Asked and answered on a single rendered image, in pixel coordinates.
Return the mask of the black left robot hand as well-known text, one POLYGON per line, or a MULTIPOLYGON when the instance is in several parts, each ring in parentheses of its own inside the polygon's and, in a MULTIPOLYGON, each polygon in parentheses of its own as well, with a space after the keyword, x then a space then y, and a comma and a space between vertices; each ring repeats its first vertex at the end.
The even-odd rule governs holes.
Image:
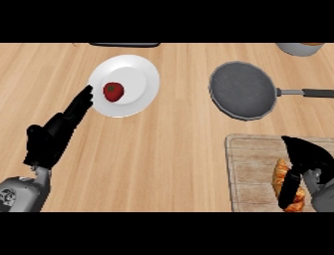
POLYGON ((86 86, 74 97, 65 111, 56 113, 43 126, 27 128, 27 155, 24 163, 50 169, 64 154, 86 112, 93 105, 92 86, 86 86))

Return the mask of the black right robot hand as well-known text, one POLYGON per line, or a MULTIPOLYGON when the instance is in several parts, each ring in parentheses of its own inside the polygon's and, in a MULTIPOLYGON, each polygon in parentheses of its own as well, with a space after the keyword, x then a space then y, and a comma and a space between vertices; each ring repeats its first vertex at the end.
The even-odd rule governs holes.
POLYGON ((320 191, 334 178, 334 157, 321 146, 305 139, 287 135, 281 139, 291 162, 278 194, 278 206, 286 209, 294 200, 300 177, 309 170, 320 170, 308 180, 306 186, 312 188, 311 193, 320 191))

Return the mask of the golden brown croissant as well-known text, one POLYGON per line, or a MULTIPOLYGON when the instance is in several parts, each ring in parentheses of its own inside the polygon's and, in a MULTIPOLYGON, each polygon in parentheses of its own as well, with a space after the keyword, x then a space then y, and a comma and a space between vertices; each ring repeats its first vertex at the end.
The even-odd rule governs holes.
MULTIPOLYGON (((288 171, 288 166, 287 166, 286 160, 280 158, 277 160, 277 164, 274 167, 272 182, 271 182, 275 196, 280 196, 280 191, 281 191, 287 171, 288 171)), ((283 209, 283 211, 302 212, 303 206, 305 206, 305 189, 303 187, 299 187, 294 194, 293 203, 283 209)))

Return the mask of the pale wooden cutting board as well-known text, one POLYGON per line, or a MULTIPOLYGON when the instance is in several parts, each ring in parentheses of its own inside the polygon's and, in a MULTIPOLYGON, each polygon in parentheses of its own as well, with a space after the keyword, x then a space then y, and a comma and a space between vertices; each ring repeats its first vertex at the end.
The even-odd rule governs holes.
MULTIPOLYGON (((334 157, 334 137, 306 137, 334 157)), ((288 161, 280 135, 229 134, 225 138, 229 199, 234 212, 281 212, 272 188, 277 160, 288 161)))

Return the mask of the grey frying pan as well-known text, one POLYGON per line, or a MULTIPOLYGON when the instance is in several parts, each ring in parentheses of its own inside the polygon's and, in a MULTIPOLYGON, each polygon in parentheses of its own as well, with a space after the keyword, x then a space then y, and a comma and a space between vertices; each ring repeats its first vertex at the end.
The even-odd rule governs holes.
POLYGON ((246 122, 260 120, 272 112, 281 96, 334 99, 334 90, 277 88, 262 69, 240 61, 216 67, 209 78, 209 93, 219 110, 246 122))

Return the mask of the red strawberry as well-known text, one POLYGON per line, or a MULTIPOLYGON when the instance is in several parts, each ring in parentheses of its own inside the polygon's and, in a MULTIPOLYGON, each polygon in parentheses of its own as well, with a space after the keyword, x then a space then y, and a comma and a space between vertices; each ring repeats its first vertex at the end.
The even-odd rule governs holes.
POLYGON ((124 95, 124 87, 120 83, 110 82, 104 86, 104 96, 105 99, 114 103, 120 100, 124 95))

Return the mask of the white round plate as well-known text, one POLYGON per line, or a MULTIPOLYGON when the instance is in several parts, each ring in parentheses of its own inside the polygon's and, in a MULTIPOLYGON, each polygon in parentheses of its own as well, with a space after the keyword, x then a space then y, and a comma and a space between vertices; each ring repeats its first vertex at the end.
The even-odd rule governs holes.
POLYGON ((113 57, 98 66, 89 78, 93 109, 111 118, 138 114, 157 97, 160 82, 158 69, 147 58, 138 55, 113 57), (104 96, 104 86, 110 82, 124 87, 124 95, 114 103, 104 96))

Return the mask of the grey pot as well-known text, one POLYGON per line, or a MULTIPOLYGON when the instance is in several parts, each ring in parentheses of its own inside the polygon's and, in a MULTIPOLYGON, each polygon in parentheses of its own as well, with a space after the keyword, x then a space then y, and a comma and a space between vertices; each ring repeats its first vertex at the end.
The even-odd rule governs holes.
POLYGON ((303 44, 303 43, 278 43, 280 50, 291 56, 308 57, 312 56, 322 48, 324 44, 303 44))

